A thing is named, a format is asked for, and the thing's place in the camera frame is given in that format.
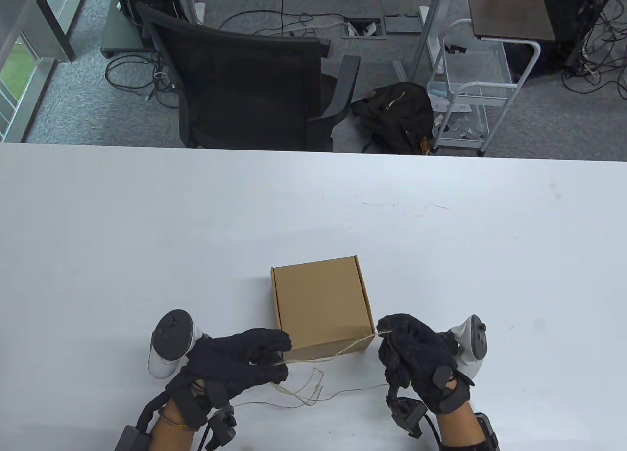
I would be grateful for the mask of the person's right hand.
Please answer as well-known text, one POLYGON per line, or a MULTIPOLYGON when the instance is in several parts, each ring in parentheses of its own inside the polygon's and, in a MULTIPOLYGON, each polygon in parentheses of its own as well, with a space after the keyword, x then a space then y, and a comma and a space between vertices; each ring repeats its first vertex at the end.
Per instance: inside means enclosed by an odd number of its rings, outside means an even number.
POLYGON ((436 415, 453 413, 470 400, 473 381, 457 367, 443 335, 409 314, 384 316, 376 329, 382 337, 379 361, 390 386, 412 386, 436 415))

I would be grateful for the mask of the person's left hand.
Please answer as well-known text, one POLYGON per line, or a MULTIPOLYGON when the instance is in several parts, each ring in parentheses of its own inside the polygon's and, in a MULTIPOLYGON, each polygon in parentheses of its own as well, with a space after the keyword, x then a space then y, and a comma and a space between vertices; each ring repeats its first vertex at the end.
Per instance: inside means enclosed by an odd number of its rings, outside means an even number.
POLYGON ((282 354, 291 348, 291 339, 282 330, 253 328, 220 338, 205 335, 165 391, 185 426, 198 429, 210 411, 219 408, 206 393, 209 382, 219 384, 229 399, 255 386, 280 384, 288 377, 282 354))

